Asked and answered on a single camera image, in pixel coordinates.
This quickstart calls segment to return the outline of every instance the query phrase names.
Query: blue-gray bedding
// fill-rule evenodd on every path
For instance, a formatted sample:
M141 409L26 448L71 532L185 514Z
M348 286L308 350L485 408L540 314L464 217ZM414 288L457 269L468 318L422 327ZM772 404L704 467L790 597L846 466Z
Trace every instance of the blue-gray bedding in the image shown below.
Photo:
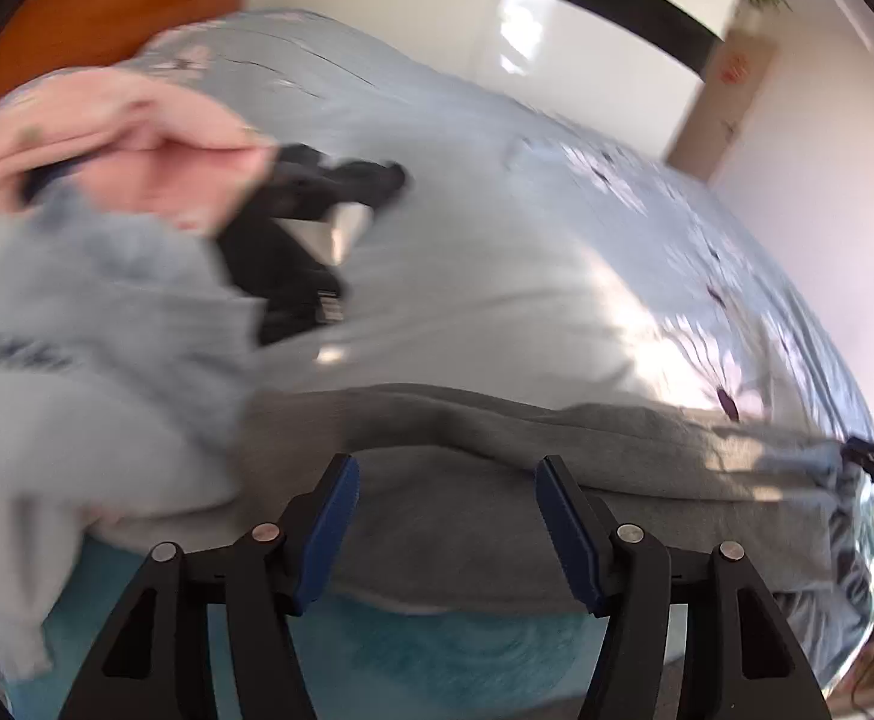
M412 382L553 409L651 400L872 434L789 280L688 177L299 11L172 30L125 66L214 95L282 142L397 161L413 176L341 268L344 322L262 352L269 386ZM874 620L869 484L833 531L829 608L791 614L803 640L836 636L818 664L825 685ZM16 688L21 718L53 716L133 565L99 544L85 551L48 621L58 665ZM582 691L592 626L583 615L402 616L330 598L294 635L322 718L459 720Z

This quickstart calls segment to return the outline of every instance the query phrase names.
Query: silver screw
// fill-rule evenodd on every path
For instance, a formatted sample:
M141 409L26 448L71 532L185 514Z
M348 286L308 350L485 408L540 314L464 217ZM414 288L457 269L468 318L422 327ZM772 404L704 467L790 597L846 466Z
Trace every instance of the silver screw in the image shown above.
M280 536L280 528L273 522L264 522L251 531L254 541L273 541L277 536Z
M150 557L157 562L173 560L174 557L176 557L176 544L172 544L170 541L162 541L162 543L157 544L157 546L152 549Z
M621 525L618 528L618 538L628 544L639 544L643 541L643 528L640 525Z
M744 555L743 546L740 546L736 541L724 541L720 546L720 554L731 562L737 562Z

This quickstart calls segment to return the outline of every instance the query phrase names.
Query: mattress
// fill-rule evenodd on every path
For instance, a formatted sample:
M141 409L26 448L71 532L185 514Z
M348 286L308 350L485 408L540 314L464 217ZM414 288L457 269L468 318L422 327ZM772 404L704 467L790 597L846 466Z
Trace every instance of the mattress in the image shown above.
M379 215L341 268L351 287L344 322L261 351L262 384L314 391L414 382L547 408L651 401L834 437L873 435L853 377L803 299L689 177L301 11L171 30L124 66L213 95L282 142L397 161L413 176L412 189ZM874 622L874 490L866 479L844 490L832 531L832 590L812 603L782 599L825 688ZM68 617L64 601L51 628L79 616L72 605ZM361 625L354 619L371 614L354 602L328 603L343 604L334 613L351 631ZM320 628L315 611L307 620ZM492 638L533 629L527 635L543 646L549 634L540 631L557 631L537 619L505 622ZM402 615L366 624L364 643L355 645L362 656L341 675L357 669L399 693L402 700L387 705L393 717L522 708L506 691L495 707L475 694L463 704L435 699L442 688L425 686L408 665L422 656L423 634L410 632L419 624ZM472 624L451 636L451 650L469 647L464 630ZM335 625L327 622L328 646ZM402 633L375 656L373 642L386 631ZM417 649L402 649L405 635ZM533 696L522 694L524 706L552 699L556 685L565 694L586 688L592 659L585 647L568 646L575 655L565 670ZM529 663L510 664L511 676L526 683ZM464 664L448 672L448 695ZM575 668L578 677L568 678ZM389 717L387 706L363 712L351 702L327 716ZM416 709L408 714L408 706Z

